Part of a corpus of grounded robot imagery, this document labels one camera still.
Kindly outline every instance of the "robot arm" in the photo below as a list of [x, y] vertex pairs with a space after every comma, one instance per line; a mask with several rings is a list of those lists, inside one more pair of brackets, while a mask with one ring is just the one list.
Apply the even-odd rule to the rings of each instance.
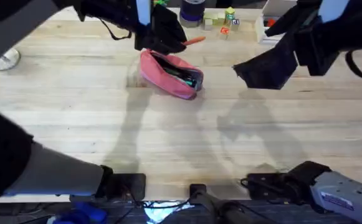
[[362, 223], [362, 183], [329, 167], [306, 161], [286, 174], [249, 174], [241, 184], [252, 199], [284, 198], [309, 204], [319, 213], [336, 212]]
[[0, 0], [0, 56], [50, 16], [74, 7], [81, 21], [97, 17], [135, 33], [135, 49], [181, 52], [186, 36], [175, 13], [150, 0]]
[[298, 0], [265, 33], [284, 36], [274, 48], [234, 66], [249, 88], [279, 90], [298, 65], [324, 76], [340, 52], [348, 52], [348, 66], [362, 78], [351, 54], [362, 49], [362, 0]]

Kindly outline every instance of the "wooden table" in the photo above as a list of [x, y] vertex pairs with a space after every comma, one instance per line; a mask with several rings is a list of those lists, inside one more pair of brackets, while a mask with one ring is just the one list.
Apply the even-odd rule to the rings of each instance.
[[[219, 28], [185, 29], [207, 37], [178, 54], [205, 74], [204, 90], [187, 101], [139, 77], [133, 40], [116, 42], [100, 22], [62, 11], [17, 45], [23, 57], [15, 69], [0, 72], [0, 112], [59, 152], [145, 173], [147, 200], [187, 198], [191, 183], [246, 198], [238, 180], [247, 173], [305, 160], [362, 181], [362, 80], [340, 57], [325, 77], [298, 68], [281, 91], [247, 89], [231, 66], [270, 47], [255, 42], [259, 10], [236, 14], [241, 27], [229, 40], [219, 40]], [[355, 55], [362, 67], [362, 52]]]

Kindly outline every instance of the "cable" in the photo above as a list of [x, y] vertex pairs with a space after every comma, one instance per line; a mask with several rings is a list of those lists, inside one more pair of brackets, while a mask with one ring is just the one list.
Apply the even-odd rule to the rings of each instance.
[[345, 55], [345, 61], [348, 67], [351, 69], [351, 71], [358, 77], [362, 78], [362, 71], [360, 70], [360, 68], [358, 68], [358, 66], [354, 62], [353, 52], [354, 52], [353, 50], [347, 52], [347, 54]]
[[126, 218], [134, 209], [135, 207], [129, 209], [122, 217], [120, 217], [117, 221], [114, 222], [114, 224], [119, 224], [124, 218]]
[[45, 209], [47, 209], [48, 207], [54, 205], [56, 203], [48, 203], [44, 206], [42, 206], [41, 208], [39, 208], [41, 206], [41, 203], [38, 203], [37, 206], [35, 206], [33, 209], [30, 210], [26, 210], [23, 212], [18, 212], [18, 213], [0, 213], [0, 217], [13, 217], [13, 216], [19, 216], [19, 215], [33, 215], [33, 214], [37, 214]]
[[28, 220], [28, 221], [25, 221], [25, 222], [22, 222], [22, 223], [19, 223], [19, 224], [26, 224], [26, 223], [32, 223], [32, 222], [36, 222], [38, 220], [43, 220], [45, 218], [50, 218], [52, 217], [52, 215], [46, 215], [46, 216], [43, 216], [43, 217], [39, 217], [39, 218], [35, 218], [35, 219], [32, 219], [32, 220]]
[[247, 205], [243, 205], [243, 204], [240, 203], [240, 202], [237, 202], [237, 204], [240, 205], [241, 207], [247, 209], [248, 211], [250, 211], [250, 212], [253, 213], [254, 215], [257, 215], [257, 216], [263, 218], [264, 220], [270, 221], [271, 223], [274, 223], [274, 224], [279, 224], [278, 222], [273, 221], [272, 219], [268, 218], [267, 216], [265, 216], [265, 215], [263, 215], [263, 214], [255, 211], [255, 210], [253, 210], [252, 208], [248, 207]]

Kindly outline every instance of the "colorful cube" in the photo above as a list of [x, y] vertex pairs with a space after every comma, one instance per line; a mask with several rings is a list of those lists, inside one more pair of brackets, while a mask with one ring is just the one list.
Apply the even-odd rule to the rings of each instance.
[[219, 33], [219, 38], [221, 40], [226, 40], [228, 38], [228, 35], [229, 35], [229, 28], [222, 27]]
[[225, 23], [225, 12], [218, 12], [216, 25], [224, 25]]
[[225, 14], [226, 15], [235, 15], [235, 9], [232, 7], [229, 7], [227, 9], [225, 9]]
[[233, 19], [232, 22], [231, 22], [231, 30], [233, 30], [233, 31], [239, 30], [240, 23], [241, 23], [240, 20]]
[[234, 20], [234, 19], [235, 19], [234, 15], [227, 15], [226, 20], [225, 20], [225, 25], [230, 27], [232, 24], [232, 20]]

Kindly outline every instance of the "blue object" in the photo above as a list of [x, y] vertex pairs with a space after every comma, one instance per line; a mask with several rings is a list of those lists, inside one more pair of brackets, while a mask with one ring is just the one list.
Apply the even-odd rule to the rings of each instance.
[[347, 7], [350, 0], [323, 0], [320, 5], [318, 15], [322, 17], [322, 22], [330, 22], [338, 19]]
[[89, 224], [91, 221], [106, 224], [107, 213], [85, 202], [73, 203], [76, 210], [58, 216], [53, 224]]

